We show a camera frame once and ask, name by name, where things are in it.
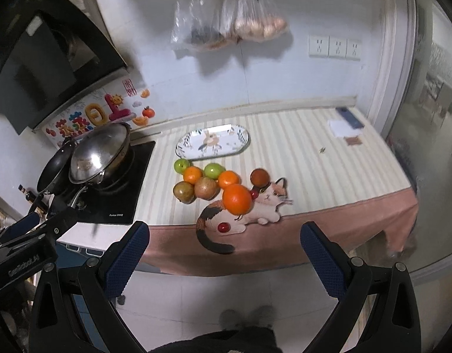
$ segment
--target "floral plate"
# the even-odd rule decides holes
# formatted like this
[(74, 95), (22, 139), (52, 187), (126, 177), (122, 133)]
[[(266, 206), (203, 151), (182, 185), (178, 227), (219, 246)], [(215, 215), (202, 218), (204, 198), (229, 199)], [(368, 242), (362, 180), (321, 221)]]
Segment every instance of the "floral plate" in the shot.
[(175, 147), (175, 154), (188, 160), (237, 154), (249, 143), (249, 132), (239, 125), (221, 125), (193, 130)]

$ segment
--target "electrical outlet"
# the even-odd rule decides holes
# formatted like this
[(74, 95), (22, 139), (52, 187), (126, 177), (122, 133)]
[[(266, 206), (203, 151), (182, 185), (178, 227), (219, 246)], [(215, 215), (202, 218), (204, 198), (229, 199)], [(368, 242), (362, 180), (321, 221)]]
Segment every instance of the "electrical outlet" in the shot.
[(327, 57), (329, 55), (329, 36), (309, 36), (309, 55)]
[(347, 39), (330, 37), (329, 57), (345, 58), (347, 54)]
[(347, 58), (349, 60), (360, 61), (361, 41), (347, 40)]

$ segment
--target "green apple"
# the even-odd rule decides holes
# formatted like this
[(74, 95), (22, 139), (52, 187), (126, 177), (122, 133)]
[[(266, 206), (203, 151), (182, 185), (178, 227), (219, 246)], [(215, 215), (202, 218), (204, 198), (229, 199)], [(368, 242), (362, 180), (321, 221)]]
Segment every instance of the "green apple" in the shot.
[(218, 163), (210, 163), (205, 166), (204, 175), (207, 178), (216, 180), (224, 171), (226, 171), (226, 169), (223, 166), (218, 165)]
[(183, 174), (183, 172), (190, 167), (190, 161), (186, 159), (177, 159), (174, 163), (174, 170), (178, 174)]

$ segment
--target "blue phone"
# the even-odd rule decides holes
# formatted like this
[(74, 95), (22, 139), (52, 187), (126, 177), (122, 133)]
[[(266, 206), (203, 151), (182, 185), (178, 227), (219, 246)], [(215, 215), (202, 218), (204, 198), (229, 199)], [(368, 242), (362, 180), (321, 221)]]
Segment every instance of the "blue phone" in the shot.
[(365, 125), (363, 125), (363, 123), (361, 123), (347, 107), (336, 107), (336, 110), (352, 128), (361, 129), (365, 127)]

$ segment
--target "person's shoe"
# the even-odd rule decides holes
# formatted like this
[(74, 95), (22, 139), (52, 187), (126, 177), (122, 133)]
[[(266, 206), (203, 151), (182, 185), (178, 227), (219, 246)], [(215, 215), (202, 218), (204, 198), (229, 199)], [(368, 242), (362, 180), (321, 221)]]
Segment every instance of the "person's shoe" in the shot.
[(227, 309), (219, 315), (219, 326), (221, 330), (241, 330), (244, 329), (244, 319), (239, 312)]
[(250, 325), (271, 329), (276, 319), (276, 310), (271, 305), (263, 305), (251, 312)]

